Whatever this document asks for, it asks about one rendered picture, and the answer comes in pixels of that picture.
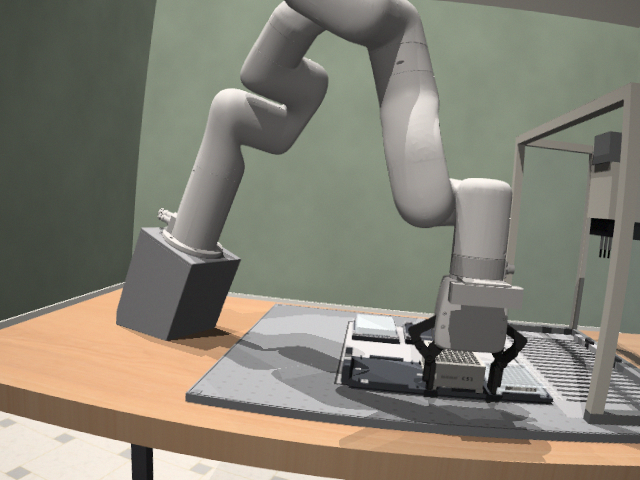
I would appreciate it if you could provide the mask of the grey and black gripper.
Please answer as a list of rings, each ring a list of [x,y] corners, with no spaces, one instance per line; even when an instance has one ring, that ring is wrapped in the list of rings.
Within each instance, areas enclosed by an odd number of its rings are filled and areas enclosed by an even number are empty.
[[[433,389],[435,358],[444,349],[491,353],[494,362],[490,364],[487,388],[492,395],[496,395],[497,387],[501,387],[504,368],[518,356],[528,340],[507,324],[508,309],[450,304],[450,281],[461,282],[450,273],[443,276],[434,316],[408,328],[415,348],[425,359],[422,380],[426,382],[428,390]],[[427,347],[420,335],[430,329],[434,341]],[[502,353],[506,334],[514,342]]]

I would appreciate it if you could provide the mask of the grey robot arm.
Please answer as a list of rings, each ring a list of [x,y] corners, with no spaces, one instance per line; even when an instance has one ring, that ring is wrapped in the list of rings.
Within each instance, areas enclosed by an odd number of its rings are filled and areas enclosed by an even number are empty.
[[[283,105],[238,89],[214,97],[179,210],[158,212],[164,240],[190,255],[222,255],[218,240],[245,170],[241,145],[280,155],[295,143],[327,92],[327,72],[304,57],[326,30],[368,50],[400,216],[418,228],[454,226],[449,273],[461,282],[450,281],[449,303],[522,309],[524,289],[502,281],[515,271],[505,260],[512,189],[449,179],[426,37],[407,0],[284,0],[240,73],[247,89]]]

